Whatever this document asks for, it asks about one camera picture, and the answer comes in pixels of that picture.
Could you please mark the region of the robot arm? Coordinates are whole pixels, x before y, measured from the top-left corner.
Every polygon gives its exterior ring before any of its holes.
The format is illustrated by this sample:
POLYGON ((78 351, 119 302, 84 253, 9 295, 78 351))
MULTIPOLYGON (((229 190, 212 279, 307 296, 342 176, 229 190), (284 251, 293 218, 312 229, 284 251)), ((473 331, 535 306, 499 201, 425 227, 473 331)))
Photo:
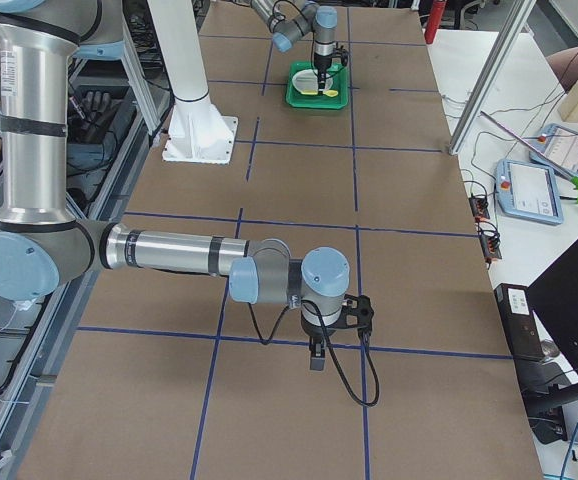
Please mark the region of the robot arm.
POLYGON ((328 90, 327 71, 332 66, 336 53, 335 33, 338 14, 334 7, 320 5, 314 1, 287 1, 297 10, 293 18, 280 11, 281 1, 249 1, 249 6, 266 24, 276 48, 286 52, 308 34, 313 35, 312 68, 317 80, 316 92, 323 95, 328 90))
MULTIPOLYGON (((273 1, 249 1, 286 51, 314 36, 317 93, 327 86, 336 49, 337 11, 299 1, 286 19, 273 1)), ((213 104, 191 1, 148 1, 172 96, 163 160, 225 165, 238 119, 213 104)), ((322 370, 349 285, 343 254, 328 247, 292 259, 286 244, 147 230, 78 220, 66 207, 68 64, 82 47, 116 58, 125 47, 121 1, 0 1, 0 84, 4 200, 0 207, 0 296, 13 301, 52 293, 94 269, 148 268, 227 277, 231 298, 300 308, 310 368, 322 370)))

